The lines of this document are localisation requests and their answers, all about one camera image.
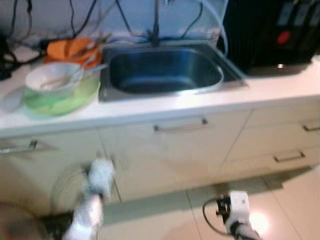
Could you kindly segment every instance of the white countertop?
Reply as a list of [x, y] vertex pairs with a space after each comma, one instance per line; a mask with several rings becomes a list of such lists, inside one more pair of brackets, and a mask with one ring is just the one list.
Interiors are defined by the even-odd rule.
[[29, 66], [21, 67], [11, 79], [0, 82], [0, 138], [240, 110], [320, 97], [320, 62], [314, 60], [297, 75], [248, 78], [245, 81], [249, 89], [106, 103], [98, 102], [97, 96], [70, 114], [49, 117], [35, 114], [21, 104], [25, 76], [29, 71]]

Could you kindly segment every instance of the sink basin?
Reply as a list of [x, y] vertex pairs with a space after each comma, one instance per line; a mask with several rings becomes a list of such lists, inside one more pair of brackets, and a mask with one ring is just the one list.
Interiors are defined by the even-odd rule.
[[129, 94], [205, 88], [224, 78], [219, 66], [191, 48], [125, 52], [115, 56], [109, 66], [113, 87]]
[[207, 44], [114, 47], [103, 51], [101, 102], [246, 88]]

